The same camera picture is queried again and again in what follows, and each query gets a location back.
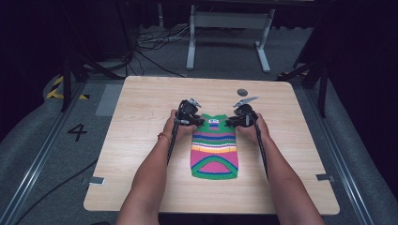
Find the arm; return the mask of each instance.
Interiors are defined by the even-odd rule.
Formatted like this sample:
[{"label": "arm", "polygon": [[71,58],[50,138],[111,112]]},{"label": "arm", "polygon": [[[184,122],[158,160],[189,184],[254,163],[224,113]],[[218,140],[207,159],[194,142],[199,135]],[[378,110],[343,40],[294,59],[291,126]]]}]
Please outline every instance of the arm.
[{"label": "arm", "polygon": [[[281,224],[324,224],[298,175],[269,136],[263,116],[257,115],[268,163],[269,188],[279,221]],[[237,131],[258,143],[254,126],[237,127]]]},{"label": "arm", "polygon": [[[171,139],[176,111],[164,125],[163,133]],[[196,126],[178,128],[176,142],[182,136],[192,132]],[[167,152],[169,140],[160,136],[152,151],[138,168],[131,184],[131,190],[123,202],[116,225],[122,224],[159,224],[158,213],[166,188]]]}]

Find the white stand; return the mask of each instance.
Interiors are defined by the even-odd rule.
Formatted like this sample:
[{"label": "white stand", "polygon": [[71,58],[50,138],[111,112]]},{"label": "white stand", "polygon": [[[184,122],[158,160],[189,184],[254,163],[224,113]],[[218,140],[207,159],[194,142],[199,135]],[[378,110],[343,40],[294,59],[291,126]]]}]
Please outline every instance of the white stand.
[{"label": "white stand", "polygon": [[226,27],[244,29],[262,29],[263,36],[260,41],[255,42],[258,57],[263,71],[270,72],[264,45],[268,36],[269,28],[272,23],[275,9],[269,14],[247,14],[247,13],[222,13],[222,12],[199,12],[195,6],[191,6],[190,21],[190,47],[188,49],[187,70],[193,70],[195,57],[195,26],[196,27]]}]

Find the small round object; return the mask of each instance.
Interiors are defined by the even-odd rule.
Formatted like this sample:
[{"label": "small round object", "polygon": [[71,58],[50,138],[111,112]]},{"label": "small round object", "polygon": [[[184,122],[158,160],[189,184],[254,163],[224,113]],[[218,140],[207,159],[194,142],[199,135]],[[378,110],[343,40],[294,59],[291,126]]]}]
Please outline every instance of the small round object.
[{"label": "small round object", "polygon": [[248,91],[246,91],[245,89],[238,89],[237,90],[237,94],[238,95],[240,95],[240,96],[242,96],[242,97],[245,97],[245,96],[247,96],[249,93],[248,93]]}]

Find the forearm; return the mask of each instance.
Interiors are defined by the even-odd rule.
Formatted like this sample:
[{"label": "forearm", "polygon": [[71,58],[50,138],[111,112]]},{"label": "forearm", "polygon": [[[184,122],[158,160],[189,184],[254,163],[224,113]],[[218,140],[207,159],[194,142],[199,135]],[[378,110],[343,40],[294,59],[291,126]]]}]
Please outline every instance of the forearm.
[{"label": "forearm", "polygon": [[323,224],[305,186],[275,142],[269,136],[262,140],[268,162],[269,188],[281,224]]},{"label": "forearm", "polygon": [[157,217],[166,187],[169,146],[169,141],[160,137],[138,168],[116,224],[158,223]]}]

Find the wooden table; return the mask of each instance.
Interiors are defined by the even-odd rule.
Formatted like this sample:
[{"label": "wooden table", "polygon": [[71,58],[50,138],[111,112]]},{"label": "wooden table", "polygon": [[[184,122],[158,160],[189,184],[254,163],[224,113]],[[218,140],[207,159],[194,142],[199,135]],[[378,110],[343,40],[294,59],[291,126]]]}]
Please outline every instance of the wooden table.
[{"label": "wooden table", "polygon": [[[244,88],[251,102],[268,122],[286,160],[307,188],[322,215],[335,215],[340,208],[325,173],[314,141],[291,85],[287,82],[259,82],[164,77],[128,77],[102,147],[94,175],[104,185],[90,185],[84,207],[93,211],[118,211],[126,198],[133,176],[157,141],[171,109],[183,99],[195,98],[198,113],[234,115],[232,106]],[[191,136],[175,145],[168,166],[167,187],[161,212],[275,214],[268,180],[258,147],[237,132],[239,171],[237,179],[205,180],[191,175]]]}]

